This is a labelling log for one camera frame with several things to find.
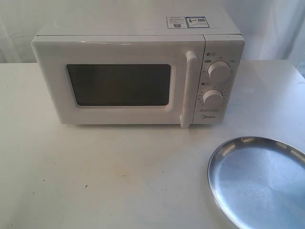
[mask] microwave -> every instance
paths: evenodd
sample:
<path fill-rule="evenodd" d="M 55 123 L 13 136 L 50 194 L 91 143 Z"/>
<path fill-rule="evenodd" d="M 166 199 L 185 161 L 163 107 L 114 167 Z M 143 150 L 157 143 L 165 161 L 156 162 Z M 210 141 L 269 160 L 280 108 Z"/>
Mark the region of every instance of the microwave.
<path fill-rule="evenodd" d="M 244 39 L 209 0 L 74 0 L 32 41 L 63 124 L 215 124 Z"/>

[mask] label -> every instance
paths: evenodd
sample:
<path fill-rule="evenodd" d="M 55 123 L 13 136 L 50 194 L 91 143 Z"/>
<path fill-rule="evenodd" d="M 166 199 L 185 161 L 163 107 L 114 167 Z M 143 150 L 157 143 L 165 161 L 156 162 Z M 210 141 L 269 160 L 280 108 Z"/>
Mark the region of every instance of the label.
<path fill-rule="evenodd" d="M 185 17 L 166 17 L 167 28 L 169 29 L 187 29 Z"/>
<path fill-rule="evenodd" d="M 185 17 L 188 28 L 209 28 L 205 17 Z"/>

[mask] power knob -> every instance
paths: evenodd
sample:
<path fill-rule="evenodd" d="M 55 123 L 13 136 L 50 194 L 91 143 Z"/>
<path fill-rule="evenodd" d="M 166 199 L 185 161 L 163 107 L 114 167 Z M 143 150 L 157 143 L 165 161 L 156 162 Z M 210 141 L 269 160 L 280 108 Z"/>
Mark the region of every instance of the power knob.
<path fill-rule="evenodd" d="M 209 90 L 203 95 L 203 102 L 207 108 L 217 109 L 224 102 L 223 94 L 218 90 Z"/>
<path fill-rule="evenodd" d="M 231 77 L 231 69 L 226 62 L 217 61 L 211 64 L 208 74 L 212 82 L 223 83 Z"/>

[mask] stainless steel plate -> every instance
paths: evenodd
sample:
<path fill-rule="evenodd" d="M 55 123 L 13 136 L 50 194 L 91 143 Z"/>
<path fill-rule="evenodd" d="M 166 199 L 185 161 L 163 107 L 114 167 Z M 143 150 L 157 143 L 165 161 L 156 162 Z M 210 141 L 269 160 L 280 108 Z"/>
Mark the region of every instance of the stainless steel plate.
<path fill-rule="evenodd" d="M 305 154 L 285 143 L 241 137 L 219 146 L 208 167 L 214 199 L 239 228 L 305 228 Z"/>

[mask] dark glass window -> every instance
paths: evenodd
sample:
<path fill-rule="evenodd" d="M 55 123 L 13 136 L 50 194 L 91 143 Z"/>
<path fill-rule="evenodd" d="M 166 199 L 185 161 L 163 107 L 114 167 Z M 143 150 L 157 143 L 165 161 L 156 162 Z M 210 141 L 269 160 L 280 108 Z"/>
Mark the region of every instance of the dark glass window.
<path fill-rule="evenodd" d="M 68 64 L 81 106 L 164 106 L 169 102 L 168 64 Z"/>

